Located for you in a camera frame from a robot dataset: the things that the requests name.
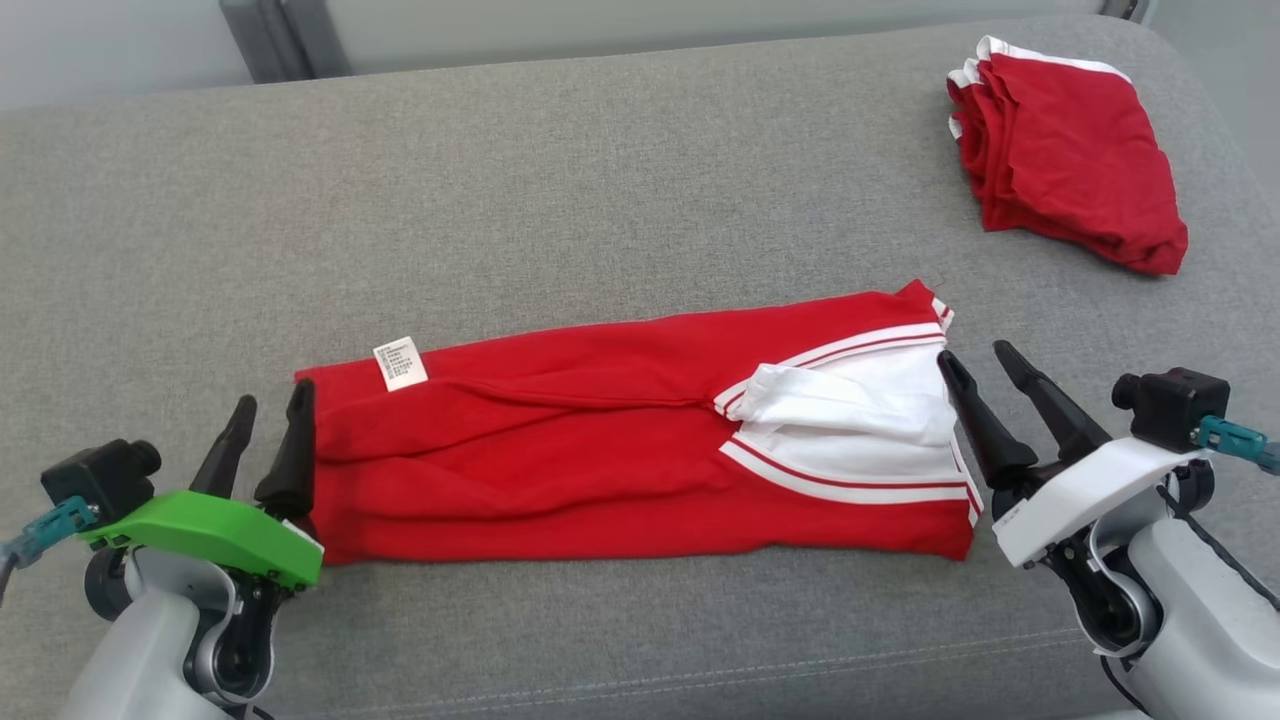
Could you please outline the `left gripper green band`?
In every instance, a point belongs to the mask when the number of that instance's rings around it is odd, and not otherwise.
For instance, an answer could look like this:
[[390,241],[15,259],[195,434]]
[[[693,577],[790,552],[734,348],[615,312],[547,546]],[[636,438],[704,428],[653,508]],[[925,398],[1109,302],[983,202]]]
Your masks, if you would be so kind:
[[244,395],[212,442],[189,491],[159,495],[122,520],[79,537],[88,544],[145,546],[214,562],[265,577],[292,591],[316,585],[324,547],[278,520],[297,521],[314,509],[315,405],[314,382],[300,380],[285,407],[282,442],[253,492],[262,510],[230,500],[259,407],[252,395]]

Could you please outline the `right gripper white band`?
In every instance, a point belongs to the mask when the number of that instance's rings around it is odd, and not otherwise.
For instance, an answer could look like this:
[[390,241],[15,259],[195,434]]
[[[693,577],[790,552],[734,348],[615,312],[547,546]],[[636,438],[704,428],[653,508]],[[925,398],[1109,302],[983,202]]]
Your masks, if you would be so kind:
[[[997,544],[1011,565],[1039,560],[1051,544],[1094,525],[1100,546],[1126,544],[1170,516],[1157,493],[1158,483],[1175,468],[1207,459],[1208,451],[1172,454],[1132,437],[1114,439],[1011,342],[997,340],[993,351],[1012,386],[1030,400],[1048,428],[1059,461],[1073,464],[995,520]],[[937,364],[986,484],[1020,489],[1038,456],[995,415],[955,354],[943,350]]]

